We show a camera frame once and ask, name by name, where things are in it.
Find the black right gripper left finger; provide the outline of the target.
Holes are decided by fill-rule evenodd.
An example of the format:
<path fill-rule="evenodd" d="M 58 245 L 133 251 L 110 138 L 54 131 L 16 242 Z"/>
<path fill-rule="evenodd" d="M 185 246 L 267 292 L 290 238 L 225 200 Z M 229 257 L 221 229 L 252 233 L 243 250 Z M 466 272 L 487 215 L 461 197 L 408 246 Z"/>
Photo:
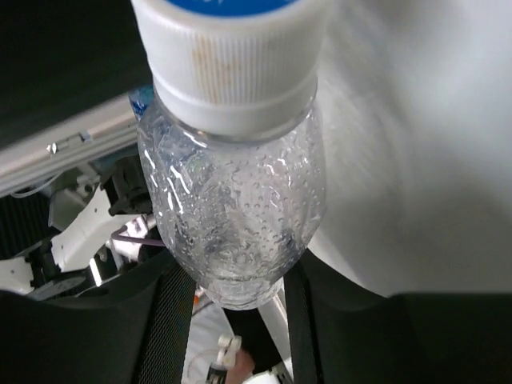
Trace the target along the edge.
<path fill-rule="evenodd" d="M 1 293 L 3 383 L 179 383 L 195 283 L 166 251 L 78 297 Z"/>

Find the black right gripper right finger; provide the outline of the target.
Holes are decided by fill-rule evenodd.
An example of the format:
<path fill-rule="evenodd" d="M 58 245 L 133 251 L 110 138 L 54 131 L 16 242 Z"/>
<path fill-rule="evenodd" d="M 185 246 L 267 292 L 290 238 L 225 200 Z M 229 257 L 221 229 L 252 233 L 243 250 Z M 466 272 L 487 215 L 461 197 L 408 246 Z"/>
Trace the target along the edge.
<path fill-rule="evenodd" d="M 370 292 L 305 252 L 284 277 L 297 383 L 508 383 L 509 294 Z"/>

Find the clear bottle with white cap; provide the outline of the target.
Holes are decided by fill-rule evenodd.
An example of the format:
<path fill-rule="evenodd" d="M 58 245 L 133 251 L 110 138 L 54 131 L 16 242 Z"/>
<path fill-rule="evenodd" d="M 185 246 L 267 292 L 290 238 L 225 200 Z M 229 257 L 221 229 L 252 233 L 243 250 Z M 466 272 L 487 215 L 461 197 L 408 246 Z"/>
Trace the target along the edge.
<path fill-rule="evenodd" d="M 230 310 L 280 290 L 326 210 L 328 1 L 135 1 L 154 100 L 138 150 L 163 242 Z"/>

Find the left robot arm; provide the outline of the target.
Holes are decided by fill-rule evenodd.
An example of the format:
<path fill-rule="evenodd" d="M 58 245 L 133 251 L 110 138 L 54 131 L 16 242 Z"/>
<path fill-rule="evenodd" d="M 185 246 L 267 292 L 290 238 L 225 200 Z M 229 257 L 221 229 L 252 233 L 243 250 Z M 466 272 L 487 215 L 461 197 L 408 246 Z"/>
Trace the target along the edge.
<path fill-rule="evenodd" d="M 1 263 L 4 383 L 178 383 L 195 284 L 166 248 L 77 296 L 96 253 L 152 211 L 140 161 L 116 162 L 39 249 Z"/>

